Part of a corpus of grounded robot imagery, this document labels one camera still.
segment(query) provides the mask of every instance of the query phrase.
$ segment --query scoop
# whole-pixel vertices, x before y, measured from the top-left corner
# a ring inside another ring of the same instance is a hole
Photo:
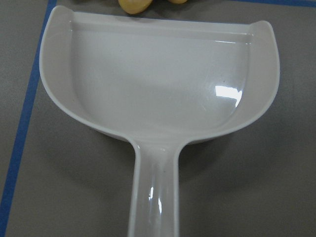
[[[279,84],[266,21],[156,20],[62,6],[49,18],[39,67],[61,110],[135,149],[129,237],[179,236],[181,149],[253,123]]]

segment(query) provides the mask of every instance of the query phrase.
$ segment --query blue stripe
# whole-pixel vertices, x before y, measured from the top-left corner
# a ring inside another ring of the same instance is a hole
[[[14,195],[15,184],[19,172],[19,167],[21,163],[21,157],[24,149],[25,139],[28,132],[28,127],[30,123],[30,118],[32,114],[32,108],[34,104],[35,94],[40,79],[40,68],[39,68],[39,56],[40,56],[40,43],[43,37],[44,29],[47,24],[50,12],[56,5],[57,0],[48,0],[46,13],[44,17],[43,26],[40,32],[38,47],[35,54],[35,59],[32,66],[32,71],[29,79],[29,84],[27,87],[21,117],[16,132],[16,137],[13,145],[13,150],[11,154],[11,160],[9,164],[8,173],[5,180],[5,185],[3,189],[1,204],[0,204],[0,237],[4,237],[5,230],[7,227],[10,209],[12,205],[12,199]]]
[[[308,1],[308,0],[233,0],[233,1],[246,1],[246,2],[255,2],[255,3],[286,5],[286,6],[316,7],[316,1]]]

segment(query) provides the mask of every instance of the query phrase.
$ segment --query blue tape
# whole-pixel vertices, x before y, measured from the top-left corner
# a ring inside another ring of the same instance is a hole
[[[32,71],[29,79],[29,84],[27,87],[26,95],[24,98],[24,103],[22,107],[21,117],[18,125],[18,129],[15,136],[15,141],[13,145],[13,150],[11,154],[11,160],[9,164],[8,173],[6,176],[1,204],[0,204],[0,237],[4,237],[5,230],[7,227],[10,209],[12,205],[12,199],[14,195],[14,189],[16,185],[16,180],[20,168],[21,157],[24,149],[25,139],[28,132],[28,127],[30,123],[30,118],[32,114],[34,99],[36,90],[38,87],[38,82],[40,79],[40,68],[39,68],[39,56],[40,56],[40,43],[43,37],[43,33],[49,18],[49,15],[56,6],[57,0],[48,0],[46,13],[44,17],[43,26],[40,32],[38,47],[36,50]]]
[[[254,2],[254,3],[286,5],[286,6],[316,7],[316,1],[308,1],[308,0],[233,0],[233,1],[246,1],[246,2]]]

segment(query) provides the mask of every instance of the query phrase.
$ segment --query glossy surface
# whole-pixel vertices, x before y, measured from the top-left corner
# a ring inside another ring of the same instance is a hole
[[[52,100],[136,153],[129,236],[178,236],[178,155],[254,122],[277,92],[271,26],[75,13],[57,7],[41,46]]]

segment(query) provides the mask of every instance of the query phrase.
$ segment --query dustpan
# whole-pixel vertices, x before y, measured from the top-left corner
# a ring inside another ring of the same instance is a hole
[[[61,110],[134,147],[129,237],[179,236],[180,151],[253,123],[279,83],[266,21],[157,20],[62,6],[49,18],[39,67]]]

